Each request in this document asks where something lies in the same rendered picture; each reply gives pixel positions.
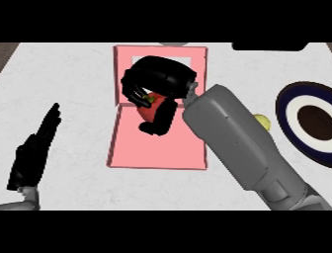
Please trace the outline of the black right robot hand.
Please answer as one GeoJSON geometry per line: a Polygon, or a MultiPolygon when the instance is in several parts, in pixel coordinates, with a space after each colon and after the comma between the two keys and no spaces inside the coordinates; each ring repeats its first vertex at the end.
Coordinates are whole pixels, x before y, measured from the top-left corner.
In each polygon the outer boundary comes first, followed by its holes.
{"type": "Polygon", "coordinates": [[[195,78],[197,72],[185,64],[152,55],[145,56],[126,70],[121,79],[123,94],[139,109],[152,107],[147,90],[166,96],[155,117],[139,125],[142,132],[158,136],[167,134],[178,107],[175,100],[186,98],[195,78]]]}

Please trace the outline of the red bell pepper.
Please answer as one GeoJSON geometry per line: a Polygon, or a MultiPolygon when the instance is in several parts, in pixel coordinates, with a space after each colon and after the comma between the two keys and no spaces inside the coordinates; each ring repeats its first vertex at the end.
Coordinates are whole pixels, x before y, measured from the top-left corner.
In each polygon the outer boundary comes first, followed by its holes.
{"type": "Polygon", "coordinates": [[[155,120],[157,110],[158,110],[158,107],[160,107],[161,103],[164,102],[166,98],[167,98],[166,96],[163,96],[161,94],[158,94],[155,92],[152,92],[148,95],[148,100],[149,100],[152,106],[149,108],[141,107],[138,109],[138,112],[147,122],[152,122],[155,120]]]}

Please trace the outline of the pink cardboard box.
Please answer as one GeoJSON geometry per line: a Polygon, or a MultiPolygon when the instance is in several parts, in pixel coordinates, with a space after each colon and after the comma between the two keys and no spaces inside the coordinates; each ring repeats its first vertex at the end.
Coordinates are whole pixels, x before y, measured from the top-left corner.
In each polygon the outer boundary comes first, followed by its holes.
{"type": "Polygon", "coordinates": [[[138,60],[148,56],[163,56],[183,63],[197,72],[198,87],[195,93],[206,92],[207,47],[161,45],[115,45],[115,106],[114,126],[108,162],[111,168],[151,169],[207,169],[207,148],[182,119],[183,103],[178,100],[178,109],[169,133],[149,135],[139,130],[144,118],[136,105],[123,95],[121,78],[138,60]]]}

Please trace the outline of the dark blue and white plate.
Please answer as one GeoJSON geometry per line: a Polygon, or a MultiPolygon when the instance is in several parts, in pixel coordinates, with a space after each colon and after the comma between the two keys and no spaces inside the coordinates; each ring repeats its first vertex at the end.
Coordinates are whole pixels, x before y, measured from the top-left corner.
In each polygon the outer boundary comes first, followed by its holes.
{"type": "Polygon", "coordinates": [[[306,81],[288,84],[277,96],[277,120],[299,151],[332,168],[332,88],[306,81]]]}

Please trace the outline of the black appliance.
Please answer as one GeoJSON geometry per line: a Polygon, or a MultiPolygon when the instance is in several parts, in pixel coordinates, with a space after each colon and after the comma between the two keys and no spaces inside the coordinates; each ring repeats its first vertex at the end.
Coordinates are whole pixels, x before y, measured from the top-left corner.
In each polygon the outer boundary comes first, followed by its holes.
{"type": "Polygon", "coordinates": [[[234,42],[235,50],[266,50],[266,51],[302,51],[308,46],[306,42],[234,42]]]}

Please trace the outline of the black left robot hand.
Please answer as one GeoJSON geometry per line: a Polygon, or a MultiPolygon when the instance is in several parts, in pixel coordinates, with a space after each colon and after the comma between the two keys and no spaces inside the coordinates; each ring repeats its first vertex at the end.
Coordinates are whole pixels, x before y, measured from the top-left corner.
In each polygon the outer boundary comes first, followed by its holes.
{"type": "Polygon", "coordinates": [[[18,191],[24,187],[37,187],[47,166],[50,147],[61,124],[59,103],[55,103],[45,117],[40,129],[16,149],[8,190],[18,191]]]}

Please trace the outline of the yellow-green round fruit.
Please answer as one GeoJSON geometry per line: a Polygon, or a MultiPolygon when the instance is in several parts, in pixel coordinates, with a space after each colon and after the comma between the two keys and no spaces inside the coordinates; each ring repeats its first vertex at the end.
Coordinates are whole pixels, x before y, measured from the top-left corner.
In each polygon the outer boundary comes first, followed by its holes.
{"type": "Polygon", "coordinates": [[[256,117],[259,123],[262,124],[262,126],[265,127],[265,129],[271,129],[272,128],[272,122],[271,122],[269,118],[265,115],[260,115],[260,114],[254,114],[254,117],[256,117]]]}

